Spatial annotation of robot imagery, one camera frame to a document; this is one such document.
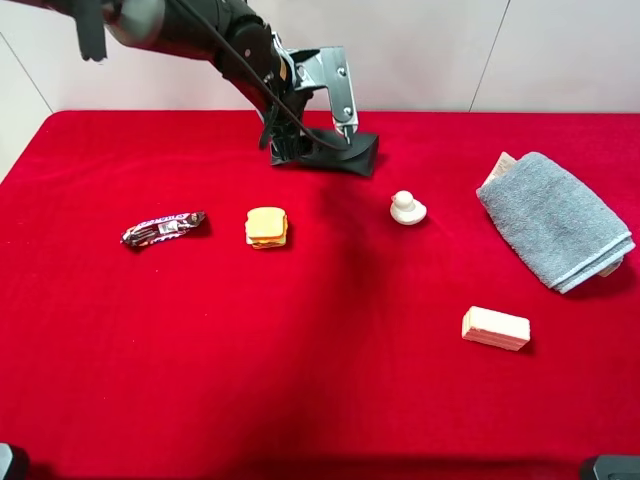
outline white rubber duck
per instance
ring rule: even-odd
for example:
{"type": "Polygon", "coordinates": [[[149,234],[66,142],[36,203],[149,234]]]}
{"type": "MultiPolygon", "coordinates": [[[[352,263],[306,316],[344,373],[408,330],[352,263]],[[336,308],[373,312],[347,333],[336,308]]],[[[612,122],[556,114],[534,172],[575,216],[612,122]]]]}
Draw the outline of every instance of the white rubber duck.
{"type": "Polygon", "coordinates": [[[402,225],[415,225],[427,216],[427,207],[413,198],[406,190],[396,193],[391,197],[391,216],[402,225]]]}

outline folded towel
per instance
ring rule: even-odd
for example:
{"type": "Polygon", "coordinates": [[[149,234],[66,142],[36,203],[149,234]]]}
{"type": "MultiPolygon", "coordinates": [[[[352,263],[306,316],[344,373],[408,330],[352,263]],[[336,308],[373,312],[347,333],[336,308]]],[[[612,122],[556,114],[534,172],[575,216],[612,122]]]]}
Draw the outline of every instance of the folded towel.
{"type": "Polygon", "coordinates": [[[593,191],[540,153],[524,156],[477,194],[522,261],[561,293],[635,247],[627,226],[593,191]]]}

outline black cable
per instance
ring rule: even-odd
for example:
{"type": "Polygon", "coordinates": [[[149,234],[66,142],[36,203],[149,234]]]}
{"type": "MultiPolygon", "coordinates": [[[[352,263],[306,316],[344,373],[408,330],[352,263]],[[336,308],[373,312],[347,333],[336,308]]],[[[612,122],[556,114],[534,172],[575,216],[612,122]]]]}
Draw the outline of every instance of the black cable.
{"type": "Polygon", "coordinates": [[[216,28],[213,25],[211,25],[211,23],[209,23],[209,21],[200,14],[200,12],[198,12],[195,8],[193,8],[193,6],[189,2],[187,2],[187,0],[173,0],[173,1],[178,3],[193,18],[195,18],[199,23],[201,23],[202,26],[211,35],[213,35],[213,37],[220,44],[220,47],[224,50],[224,52],[228,55],[231,55],[234,58],[234,60],[239,65],[242,66],[245,73],[249,74],[249,76],[253,78],[256,86],[258,86],[258,89],[262,90],[262,93],[264,93],[267,97],[269,97],[271,101],[274,102],[278,106],[278,108],[289,118],[289,120],[291,120],[300,130],[302,130],[302,132],[304,132],[304,134],[307,137],[309,137],[310,140],[312,140],[314,143],[317,143],[318,145],[322,145],[323,147],[329,148],[331,150],[346,151],[349,149],[349,146],[347,145],[343,145],[343,146],[334,145],[330,142],[322,140],[321,138],[316,136],[311,130],[305,127],[305,125],[298,119],[298,117],[296,117],[296,115],[287,108],[284,102],[280,100],[277,97],[277,95],[275,95],[271,91],[271,89],[263,83],[260,76],[253,70],[253,68],[251,68],[251,65],[247,63],[247,61],[242,57],[242,55],[236,52],[233,49],[233,47],[229,45],[229,42],[227,42],[227,40],[222,36],[222,34],[220,34],[220,32],[218,32],[218,30],[216,30],[216,28]]]}

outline white wall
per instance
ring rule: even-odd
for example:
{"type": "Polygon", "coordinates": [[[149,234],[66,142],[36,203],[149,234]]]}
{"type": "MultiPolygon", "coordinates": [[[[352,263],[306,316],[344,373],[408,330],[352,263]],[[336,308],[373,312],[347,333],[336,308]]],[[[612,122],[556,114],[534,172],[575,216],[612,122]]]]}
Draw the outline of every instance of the white wall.
{"type": "Polygon", "coordinates": [[[640,0],[512,0],[474,110],[640,112],[640,0]]]}
{"type": "MultiPolygon", "coordinates": [[[[360,108],[468,110],[507,0],[250,0],[287,47],[344,45],[360,108]]],[[[0,32],[54,110],[249,108],[208,64],[127,49],[86,64],[69,18],[0,0],[0,32]]]]}
{"type": "Polygon", "coordinates": [[[0,181],[50,113],[0,35],[0,181]]]}

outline red table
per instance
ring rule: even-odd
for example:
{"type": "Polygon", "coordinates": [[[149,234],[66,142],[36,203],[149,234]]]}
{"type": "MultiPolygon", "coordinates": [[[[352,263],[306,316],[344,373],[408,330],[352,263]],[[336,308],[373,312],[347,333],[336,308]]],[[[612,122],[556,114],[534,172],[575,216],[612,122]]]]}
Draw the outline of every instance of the red table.
{"type": "Polygon", "coordinates": [[[475,189],[544,152],[640,231],[640,116],[371,113],[373,178],[276,169],[251,112],[67,112],[0,187],[0,440],[35,478],[574,478],[640,453],[640,256],[568,295],[475,189]],[[430,221],[402,227],[407,189],[430,221]],[[247,210],[291,244],[253,251],[247,210]],[[119,234],[205,210],[208,235],[119,234]],[[530,318],[512,353],[461,340],[530,318]]]}

